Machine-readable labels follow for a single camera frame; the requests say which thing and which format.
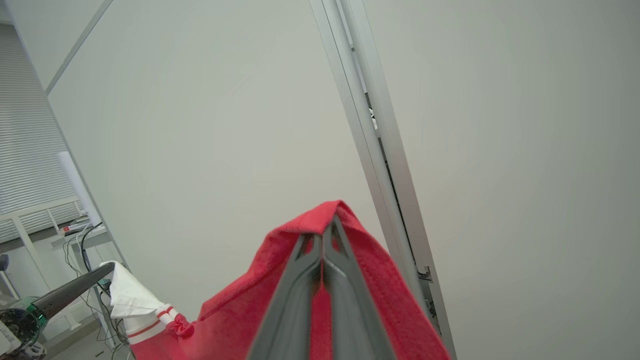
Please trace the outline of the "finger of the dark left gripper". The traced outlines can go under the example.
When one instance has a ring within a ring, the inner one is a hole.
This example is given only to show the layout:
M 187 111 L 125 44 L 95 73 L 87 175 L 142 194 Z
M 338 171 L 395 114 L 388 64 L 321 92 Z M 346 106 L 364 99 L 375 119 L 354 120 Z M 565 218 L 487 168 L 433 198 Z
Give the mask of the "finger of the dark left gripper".
M 32 305 L 48 320 L 64 310 L 78 297 L 82 296 L 100 280 L 107 277 L 115 269 L 114 262 L 108 262 L 97 269 L 85 273 L 78 278 L 37 298 Z

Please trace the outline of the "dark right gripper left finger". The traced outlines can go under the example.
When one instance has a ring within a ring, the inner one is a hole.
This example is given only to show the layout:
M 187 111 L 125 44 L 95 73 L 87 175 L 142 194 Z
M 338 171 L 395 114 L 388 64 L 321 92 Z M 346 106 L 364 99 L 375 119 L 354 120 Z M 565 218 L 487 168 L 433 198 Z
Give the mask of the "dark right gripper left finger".
M 322 237 L 301 234 L 254 336 L 249 360 L 310 359 L 313 298 L 321 269 Z

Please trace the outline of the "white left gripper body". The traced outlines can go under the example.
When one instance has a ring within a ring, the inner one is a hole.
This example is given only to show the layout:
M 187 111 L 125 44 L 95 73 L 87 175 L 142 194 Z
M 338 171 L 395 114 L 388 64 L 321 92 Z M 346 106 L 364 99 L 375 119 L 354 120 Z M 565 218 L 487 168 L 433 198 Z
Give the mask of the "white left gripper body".
M 1 306 L 1 358 L 2 360 L 44 360 L 47 350 L 39 337 L 48 323 L 28 296 Z

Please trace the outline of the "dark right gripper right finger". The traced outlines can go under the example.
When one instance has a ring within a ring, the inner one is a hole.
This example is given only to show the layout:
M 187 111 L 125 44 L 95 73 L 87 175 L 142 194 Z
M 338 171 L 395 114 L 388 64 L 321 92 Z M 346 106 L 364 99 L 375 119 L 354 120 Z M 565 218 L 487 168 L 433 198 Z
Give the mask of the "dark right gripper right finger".
M 393 345 L 337 215 L 323 232 L 322 260 L 331 303 L 334 360 L 395 360 Z

